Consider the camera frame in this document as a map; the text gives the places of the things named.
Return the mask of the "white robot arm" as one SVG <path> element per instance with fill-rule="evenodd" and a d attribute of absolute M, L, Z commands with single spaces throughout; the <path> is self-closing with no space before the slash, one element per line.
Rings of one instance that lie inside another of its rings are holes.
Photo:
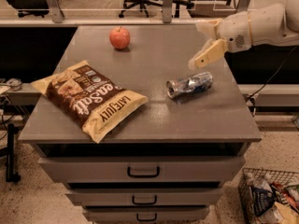
<path fill-rule="evenodd" d="M 216 62 L 226 52 L 236 53 L 259 45 L 299 45 L 299 0 L 237 12 L 224 19 L 199 20 L 195 27 L 209 39 L 189 59 L 191 70 Z"/>

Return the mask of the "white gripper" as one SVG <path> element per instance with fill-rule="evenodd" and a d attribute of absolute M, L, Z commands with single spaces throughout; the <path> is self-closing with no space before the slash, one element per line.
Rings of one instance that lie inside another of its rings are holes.
<path fill-rule="evenodd" d="M 191 70 L 216 62 L 227 50 L 236 53 L 251 48 L 248 12 L 235 13 L 223 20 L 199 20 L 195 27 L 210 39 L 188 61 Z"/>

